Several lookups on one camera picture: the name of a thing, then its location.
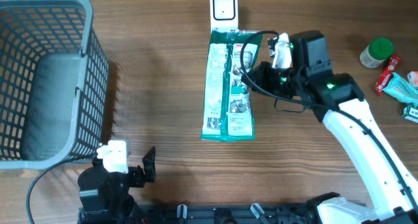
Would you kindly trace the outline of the green 3M gloves pack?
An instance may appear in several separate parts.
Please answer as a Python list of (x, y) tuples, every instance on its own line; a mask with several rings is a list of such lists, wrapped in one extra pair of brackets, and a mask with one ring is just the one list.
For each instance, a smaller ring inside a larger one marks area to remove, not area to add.
[(255, 139), (250, 93), (241, 81), (241, 61), (250, 71), (257, 61), (261, 36), (254, 31), (213, 31), (210, 37), (201, 139), (236, 142)]

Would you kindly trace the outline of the mint green wipes pack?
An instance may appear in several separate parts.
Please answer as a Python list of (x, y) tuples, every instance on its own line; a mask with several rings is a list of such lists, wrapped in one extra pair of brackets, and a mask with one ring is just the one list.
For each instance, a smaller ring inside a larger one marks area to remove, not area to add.
[(417, 90), (399, 74), (393, 72), (392, 76), (383, 91), (401, 103), (417, 107)]

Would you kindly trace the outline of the green medicine box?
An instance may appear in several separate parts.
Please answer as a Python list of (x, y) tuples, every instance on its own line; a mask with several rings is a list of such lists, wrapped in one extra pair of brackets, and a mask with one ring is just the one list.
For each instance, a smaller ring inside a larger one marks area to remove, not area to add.
[(404, 119), (410, 120), (414, 123), (418, 123), (418, 110), (417, 110), (417, 108), (412, 106), (412, 105), (407, 105), (403, 109), (402, 117)]

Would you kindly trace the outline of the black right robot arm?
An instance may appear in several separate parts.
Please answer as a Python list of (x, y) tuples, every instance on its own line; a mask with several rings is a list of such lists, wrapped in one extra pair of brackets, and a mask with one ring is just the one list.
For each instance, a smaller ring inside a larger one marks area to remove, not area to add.
[(334, 74), (325, 36), (303, 31), (284, 45), (290, 63), (240, 63), (243, 83), (257, 93), (310, 109), (348, 154), (373, 204), (367, 208), (339, 193), (325, 193), (305, 204), (305, 222), (416, 223), (417, 180), (380, 131), (353, 77)]

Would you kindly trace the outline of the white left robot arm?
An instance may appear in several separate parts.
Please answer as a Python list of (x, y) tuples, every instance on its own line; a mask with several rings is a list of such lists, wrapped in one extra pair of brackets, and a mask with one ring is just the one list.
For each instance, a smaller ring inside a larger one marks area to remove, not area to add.
[(142, 166), (129, 167), (126, 173), (109, 172), (102, 159), (94, 159), (93, 166), (78, 177), (82, 207), (78, 222), (136, 223), (148, 222), (146, 214), (129, 194), (132, 187), (143, 188), (155, 181), (155, 154), (152, 147), (142, 158)]

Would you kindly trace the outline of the green lid jar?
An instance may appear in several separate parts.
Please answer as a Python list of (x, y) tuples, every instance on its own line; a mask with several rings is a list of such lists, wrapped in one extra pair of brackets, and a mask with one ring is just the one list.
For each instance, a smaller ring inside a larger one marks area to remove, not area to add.
[(376, 68), (394, 53), (392, 42), (384, 37), (374, 39), (360, 54), (360, 62), (368, 68)]

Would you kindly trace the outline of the red sachet stick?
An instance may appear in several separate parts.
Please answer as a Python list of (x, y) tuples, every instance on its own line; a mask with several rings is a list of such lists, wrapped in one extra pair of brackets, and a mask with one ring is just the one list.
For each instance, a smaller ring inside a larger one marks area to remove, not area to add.
[(376, 83), (376, 93), (378, 96), (381, 96), (381, 94), (383, 93), (383, 89), (388, 85), (389, 81), (393, 77), (394, 70), (397, 68), (400, 62), (401, 59), (396, 54), (393, 54), (389, 58), (387, 66), (380, 74), (378, 82)]

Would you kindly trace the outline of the small red white box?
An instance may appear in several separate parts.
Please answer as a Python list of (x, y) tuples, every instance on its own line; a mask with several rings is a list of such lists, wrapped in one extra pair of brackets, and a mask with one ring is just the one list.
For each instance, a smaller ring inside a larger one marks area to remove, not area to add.
[(415, 89), (418, 89), (418, 72), (417, 71), (411, 71), (407, 74), (408, 82), (412, 87)]

